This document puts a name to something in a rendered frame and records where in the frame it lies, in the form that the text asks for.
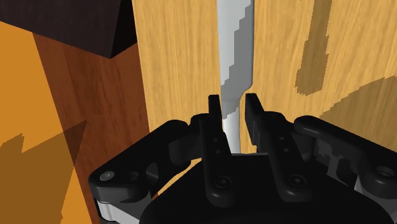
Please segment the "light wooden table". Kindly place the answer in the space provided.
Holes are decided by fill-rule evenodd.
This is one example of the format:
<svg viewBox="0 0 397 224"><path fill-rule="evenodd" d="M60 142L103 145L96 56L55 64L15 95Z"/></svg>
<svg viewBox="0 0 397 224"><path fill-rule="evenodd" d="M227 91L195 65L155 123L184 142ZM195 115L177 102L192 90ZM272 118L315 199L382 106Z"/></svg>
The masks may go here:
<svg viewBox="0 0 397 224"><path fill-rule="evenodd" d="M89 220L88 175L220 91L216 0L132 0L136 45L112 59L35 35ZM397 0L255 0L251 91L397 151Z"/></svg>

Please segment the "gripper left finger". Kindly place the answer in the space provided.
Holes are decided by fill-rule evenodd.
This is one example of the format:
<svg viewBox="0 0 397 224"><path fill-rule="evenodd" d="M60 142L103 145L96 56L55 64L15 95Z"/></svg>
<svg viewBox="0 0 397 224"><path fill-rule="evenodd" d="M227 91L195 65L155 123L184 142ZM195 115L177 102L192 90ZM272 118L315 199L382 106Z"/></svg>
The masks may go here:
<svg viewBox="0 0 397 224"><path fill-rule="evenodd" d="M200 158L207 198L218 207L233 204L231 159L221 126L218 95L208 97L208 113L190 123L169 120L101 165L88 177L94 199L100 202L138 202L154 196L175 175Z"/></svg>

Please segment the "silver table knife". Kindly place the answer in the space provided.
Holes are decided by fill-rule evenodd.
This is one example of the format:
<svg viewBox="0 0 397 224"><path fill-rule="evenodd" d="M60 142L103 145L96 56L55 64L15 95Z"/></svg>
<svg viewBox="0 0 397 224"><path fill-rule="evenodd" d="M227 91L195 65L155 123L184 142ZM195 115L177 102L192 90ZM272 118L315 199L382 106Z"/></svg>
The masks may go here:
<svg viewBox="0 0 397 224"><path fill-rule="evenodd" d="M240 98L253 84L254 0L216 0L223 131L240 153Z"/></svg>

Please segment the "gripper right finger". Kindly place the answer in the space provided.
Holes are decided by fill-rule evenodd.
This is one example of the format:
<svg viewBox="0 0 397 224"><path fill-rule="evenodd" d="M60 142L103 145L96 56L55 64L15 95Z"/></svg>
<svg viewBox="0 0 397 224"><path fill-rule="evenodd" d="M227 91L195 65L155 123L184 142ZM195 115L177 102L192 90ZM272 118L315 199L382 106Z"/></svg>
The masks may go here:
<svg viewBox="0 0 397 224"><path fill-rule="evenodd" d="M297 132L331 145L350 162L361 186L381 199L397 199L397 177L377 171L385 167L397 172L397 152L366 140L315 116L304 115L289 122L282 113L265 111L256 94L246 94L245 119L251 142L265 151L275 185L285 202L309 202L319 174L303 161L292 135Z"/></svg>

